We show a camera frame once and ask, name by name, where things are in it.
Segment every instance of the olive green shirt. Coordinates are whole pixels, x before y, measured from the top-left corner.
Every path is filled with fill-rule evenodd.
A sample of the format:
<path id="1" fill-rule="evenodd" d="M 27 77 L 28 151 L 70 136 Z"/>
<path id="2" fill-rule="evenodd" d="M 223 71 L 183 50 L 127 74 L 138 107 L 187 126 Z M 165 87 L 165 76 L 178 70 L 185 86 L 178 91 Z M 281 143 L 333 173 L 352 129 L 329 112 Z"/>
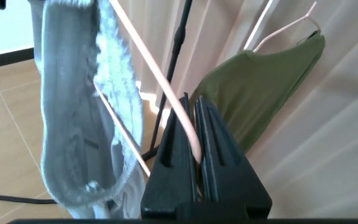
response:
<path id="1" fill-rule="evenodd" d="M 304 42 L 283 52 L 258 55 L 245 50 L 206 75 L 190 98 L 201 95 L 217 107 L 244 152 L 314 67 L 325 46 L 314 32 Z"/>

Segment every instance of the black cable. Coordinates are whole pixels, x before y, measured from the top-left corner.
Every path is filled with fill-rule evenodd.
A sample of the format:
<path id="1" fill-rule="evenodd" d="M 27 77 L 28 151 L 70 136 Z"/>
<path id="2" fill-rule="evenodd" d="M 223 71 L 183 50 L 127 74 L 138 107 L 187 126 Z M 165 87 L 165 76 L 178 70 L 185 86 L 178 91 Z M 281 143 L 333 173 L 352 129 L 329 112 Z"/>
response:
<path id="1" fill-rule="evenodd" d="M 33 198 L 12 197 L 12 196 L 4 196 L 4 195 L 0 195 L 0 201 L 31 203 L 31 204 L 38 204 L 38 205 L 49 205 L 49 204 L 56 203 L 56 201 L 52 199 L 33 199 Z"/>
<path id="2" fill-rule="evenodd" d="M 190 7 L 191 7 L 192 2 L 193 2 L 192 0 L 186 0 L 185 7 L 183 8 L 183 14 L 181 15 L 180 25 L 175 33 L 174 43 L 173 43 L 173 47 L 172 47 L 172 57 L 171 57 L 171 61 L 170 61 L 168 73 L 167 73 L 167 80 L 169 83 L 171 83 L 171 80 L 173 77 L 173 72 L 175 71 L 175 65 L 177 64 L 178 55 L 180 53 L 181 45 L 185 41 L 186 23 L 187 23 L 187 19 L 189 17 Z M 162 115 L 162 111 L 164 109 L 166 100 L 167 100 L 167 97 L 165 96 L 164 93 L 162 93 L 160 107 L 159 107 L 159 111 L 158 111 L 158 115 L 157 115 L 157 120 L 155 121 L 152 143 L 150 144 L 149 151 L 142 155 L 142 158 L 144 161 L 151 159 L 152 157 L 154 157 L 157 154 L 158 147 L 154 148 L 154 144 L 155 144 L 155 140 L 157 138 L 158 127 L 160 126 L 161 115 Z"/>

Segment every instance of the white curtain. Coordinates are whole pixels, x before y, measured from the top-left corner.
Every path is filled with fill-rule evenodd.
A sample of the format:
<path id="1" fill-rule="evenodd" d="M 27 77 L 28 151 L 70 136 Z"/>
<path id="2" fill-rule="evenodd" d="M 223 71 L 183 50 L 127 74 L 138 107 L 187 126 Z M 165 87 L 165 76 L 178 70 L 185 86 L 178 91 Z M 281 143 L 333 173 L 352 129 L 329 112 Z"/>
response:
<path id="1" fill-rule="evenodd" d="M 184 2 L 121 1 L 165 74 Z M 172 81 L 178 97 L 191 94 L 209 71 L 242 49 L 266 3 L 193 1 Z M 250 49 L 312 3 L 274 1 Z M 312 16 L 326 37 L 324 54 L 247 157 L 273 199 L 271 218 L 358 217 L 358 1 L 318 1 Z M 260 53 L 293 47 L 314 30 L 304 21 Z M 158 106 L 161 89 L 131 49 L 141 92 L 154 95 Z"/>

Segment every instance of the metal stand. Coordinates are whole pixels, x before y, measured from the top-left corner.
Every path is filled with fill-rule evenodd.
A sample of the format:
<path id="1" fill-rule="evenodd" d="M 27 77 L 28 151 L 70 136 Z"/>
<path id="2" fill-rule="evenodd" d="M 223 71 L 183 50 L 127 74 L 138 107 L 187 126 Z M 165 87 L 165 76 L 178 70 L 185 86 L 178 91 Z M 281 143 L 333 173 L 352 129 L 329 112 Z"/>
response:
<path id="1" fill-rule="evenodd" d="M 181 15 L 180 25 L 175 33 L 175 37 L 173 40 L 174 43 L 173 43 L 173 47 L 172 47 L 172 57 L 171 57 L 171 61 L 170 61 L 169 68 L 168 68 L 168 74 L 167 74 L 167 80 L 169 83 L 171 83 L 171 81 L 172 81 L 172 76 L 173 76 L 173 72 L 175 71 L 175 66 L 177 64 L 181 45 L 185 41 L 186 23 L 187 23 L 187 19 L 189 17 L 189 12 L 190 12 L 190 7 L 191 7 L 192 2 L 193 2 L 193 0 L 186 0 L 185 7 L 183 8 L 183 13 Z M 165 96 L 165 94 L 162 94 L 160 107 L 159 107 L 160 109 L 158 111 L 157 120 L 155 121 L 153 138 L 152 138 L 152 142 L 150 144 L 150 149 L 148 152 L 146 152 L 145 154 L 142 155 L 142 158 L 144 161 L 147 161 L 147 160 L 153 158 L 157 154 L 158 147 L 154 148 L 154 144 L 155 144 L 155 140 L 157 138 L 158 127 L 160 126 L 161 115 L 162 115 L 162 111 L 164 109 L 166 100 L 167 100 L 167 97 Z"/>

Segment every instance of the clothing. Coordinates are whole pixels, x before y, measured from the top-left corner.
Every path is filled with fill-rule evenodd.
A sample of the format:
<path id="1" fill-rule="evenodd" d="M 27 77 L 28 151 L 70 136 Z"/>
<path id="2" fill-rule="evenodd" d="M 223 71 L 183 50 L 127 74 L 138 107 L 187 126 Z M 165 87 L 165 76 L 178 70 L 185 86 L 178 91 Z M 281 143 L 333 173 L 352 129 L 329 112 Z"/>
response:
<path id="1" fill-rule="evenodd" d="M 190 98 L 213 102 L 244 152 L 314 67 L 325 46 L 314 32 L 296 47 L 270 55 L 246 50 L 203 78 Z"/>
<path id="2" fill-rule="evenodd" d="M 49 194 L 74 218 L 138 218 L 144 176 L 93 85 L 141 145 L 142 102 L 109 1 L 29 2 Z"/>

